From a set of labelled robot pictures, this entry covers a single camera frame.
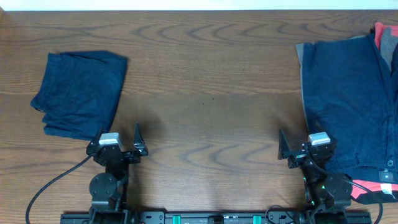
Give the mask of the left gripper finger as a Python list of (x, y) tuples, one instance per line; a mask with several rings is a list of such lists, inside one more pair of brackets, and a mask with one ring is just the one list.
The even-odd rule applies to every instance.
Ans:
[(93, 145), (98, 145), (101, 135), (103, 134), (103, 128), (100, 128), (93, 138)]
[(134, 146), (145, 146), (145, 141), (143, 140), (140, 129), (139, 129), (139, 123), (136, 123), (135, 127), (134, 127), (133, 144), (134, 144)]

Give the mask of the navy blue shorts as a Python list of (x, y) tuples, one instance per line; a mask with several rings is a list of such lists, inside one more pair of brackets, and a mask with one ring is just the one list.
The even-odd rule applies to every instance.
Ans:
[(397, 183), (397, 70), (374, 35), (303, 44), (301, 86), (309, 133), (336, 141), (329, 172)]

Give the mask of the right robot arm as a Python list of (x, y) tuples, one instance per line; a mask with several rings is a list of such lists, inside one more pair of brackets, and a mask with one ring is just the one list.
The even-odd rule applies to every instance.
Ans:
[(325, 170), (334, 150), (335, 144), (325, 132), (311, 134), (299, 149), (291, 149), (284, 132), (279, 131), (278, 159), (286, 159), (288, 168), (302, 171), (306, 200), (312, 206), (311, 215), (341, 212), (351, 205), (349, 178)]

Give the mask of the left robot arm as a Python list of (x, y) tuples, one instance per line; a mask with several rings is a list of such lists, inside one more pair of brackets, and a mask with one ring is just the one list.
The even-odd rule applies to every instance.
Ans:
[(134, 127), (130, 150), (123, 151), (118, 133), (104, 133), (99, 130), (86, 147), (86, 153), (105, 168), (104, 172), (96, 175), (90, 182), (92, 207), (102, 212), (119, 212), (127, 208), (129, 166), (140, 163), (141, 157), (149, 154), (139, 125)]

